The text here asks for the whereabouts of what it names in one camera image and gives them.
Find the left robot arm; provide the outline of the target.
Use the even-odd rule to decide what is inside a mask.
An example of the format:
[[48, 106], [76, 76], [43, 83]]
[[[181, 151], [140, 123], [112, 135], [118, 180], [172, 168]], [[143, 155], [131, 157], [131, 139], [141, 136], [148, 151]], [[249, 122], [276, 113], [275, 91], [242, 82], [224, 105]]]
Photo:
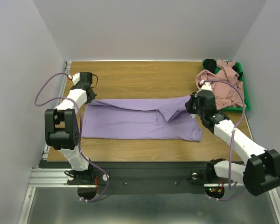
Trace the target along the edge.
[[65, 171], [68, 184], [88, 185], [98, 183], [94, 167], [89, 163], [81, 149], [82, 114], [80, 108], [95, 99], [93, 77], [91, 72], [78, 72], [68, 75], [72, 81], [67, 97], [53, 109], [47, 109], [45, 118], [45, 140], [48, 146], [60, 152], [71, 165], [71, 170]]

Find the purple t-shirt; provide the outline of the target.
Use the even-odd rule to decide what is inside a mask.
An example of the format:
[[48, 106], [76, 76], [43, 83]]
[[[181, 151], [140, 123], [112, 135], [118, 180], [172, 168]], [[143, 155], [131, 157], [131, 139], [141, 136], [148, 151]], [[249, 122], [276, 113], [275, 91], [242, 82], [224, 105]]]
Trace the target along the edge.
[[200, 142], [202, 130], [186, 112], [189, 98], [93, 100], [85, 108], [82, 137]]

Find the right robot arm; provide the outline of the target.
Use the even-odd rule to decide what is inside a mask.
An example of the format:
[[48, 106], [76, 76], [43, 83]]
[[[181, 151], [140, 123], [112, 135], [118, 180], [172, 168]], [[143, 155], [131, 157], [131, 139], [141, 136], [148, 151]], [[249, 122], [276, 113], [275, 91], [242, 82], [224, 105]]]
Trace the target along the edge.
[[185, 107], [188, 113], [198, 115], [202, 125], [227, 143], [243, 161], [239, 165], [231, 160], [211, 160], [205, 171], [208, 181], [230, 179], [243, 184], [253, 196], [280, 186], [280, 154], [258, 145], [235, 127], [227, 115], [217, 110], [212, 91], [193, 92]]

